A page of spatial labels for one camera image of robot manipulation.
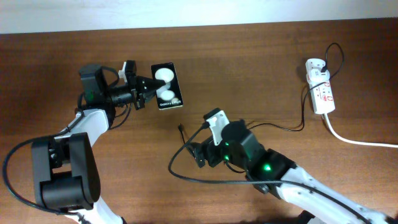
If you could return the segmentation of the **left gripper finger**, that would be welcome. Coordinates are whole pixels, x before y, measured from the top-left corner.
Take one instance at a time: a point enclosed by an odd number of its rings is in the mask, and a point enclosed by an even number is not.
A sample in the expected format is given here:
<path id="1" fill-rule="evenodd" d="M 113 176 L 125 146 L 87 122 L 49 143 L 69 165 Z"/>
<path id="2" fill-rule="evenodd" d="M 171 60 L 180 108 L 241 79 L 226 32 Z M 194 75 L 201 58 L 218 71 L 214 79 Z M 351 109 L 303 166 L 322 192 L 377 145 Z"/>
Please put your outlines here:
<path id="1" fill-rule="evenodd" d="M 151 99 L 155 97 L 155 93 L 150 93 L 148 95 L 140 93 L 137 95 L 137 100 L 136 100 L 136 108 L 137 109 L 143 109 L 145 108 L 145 104 L 150 102 Z"/>
<path id="2" fill-rule="evenodd" d="M 152 93 L 165 85 L 163 80 L 156 80 L 147 77 L 136 77 L 136 90 L 138 93 Z"/>

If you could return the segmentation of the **black Galaxy flip phone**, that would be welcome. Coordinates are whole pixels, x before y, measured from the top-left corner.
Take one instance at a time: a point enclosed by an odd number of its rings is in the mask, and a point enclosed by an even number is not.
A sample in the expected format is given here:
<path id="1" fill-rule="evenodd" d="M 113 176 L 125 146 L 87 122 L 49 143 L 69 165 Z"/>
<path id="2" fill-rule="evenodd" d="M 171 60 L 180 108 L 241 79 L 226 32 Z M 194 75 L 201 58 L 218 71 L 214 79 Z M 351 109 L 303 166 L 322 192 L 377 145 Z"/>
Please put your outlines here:
<path id="1" fill-rule="evenodd" d="M 182 92 L 177 71 L 172 62 L 151 66 L 152 78 L 164 81 L 165 85 L 156 90 L 157 105 L 160 110 L 169 110 L 183 106 Z"/>

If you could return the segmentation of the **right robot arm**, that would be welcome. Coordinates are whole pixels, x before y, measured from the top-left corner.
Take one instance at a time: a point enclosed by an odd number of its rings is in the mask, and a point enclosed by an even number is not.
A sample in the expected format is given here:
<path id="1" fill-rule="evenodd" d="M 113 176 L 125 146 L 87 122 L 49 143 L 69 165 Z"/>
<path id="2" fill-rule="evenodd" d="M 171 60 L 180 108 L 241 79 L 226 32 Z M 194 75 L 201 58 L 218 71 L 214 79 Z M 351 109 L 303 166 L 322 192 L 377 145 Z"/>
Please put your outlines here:
<path id="1" fill-rule="evenodd" d="M 243 120 L 227 124 L 218 136 L 220 142 L 209 137 L 188 144 L 199 167 L 221 161 L 233 164 L 245 171 L 258 191 L 294 204 L 323 223 L 397 223 L 323 185 L 283 154 L 265 149 Z"/>

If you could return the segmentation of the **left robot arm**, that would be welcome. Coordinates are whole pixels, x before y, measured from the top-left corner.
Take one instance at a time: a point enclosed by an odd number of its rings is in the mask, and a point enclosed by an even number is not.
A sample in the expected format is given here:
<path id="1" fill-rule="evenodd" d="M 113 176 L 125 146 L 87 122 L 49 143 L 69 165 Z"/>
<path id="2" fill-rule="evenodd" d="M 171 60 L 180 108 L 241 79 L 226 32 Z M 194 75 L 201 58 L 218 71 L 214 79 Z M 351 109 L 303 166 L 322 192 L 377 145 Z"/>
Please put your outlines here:
<path id="1" fill-rule="evenodd" d="M 92 146 L 113 124 L 116 108 L 129 104 L 141 109 L 169 78 L 136 75 L 132 60 L 109 71 L 117 82 L 106 82 L 104 70 L 89 64 L 79 71 L 86 104 L 78 104 L 75 119 L 59 134 L 32 143 L 35 200 L 40 209 L 65 215 L 77 223 L 124 223 L 101 198 L 100 177 Z"/>

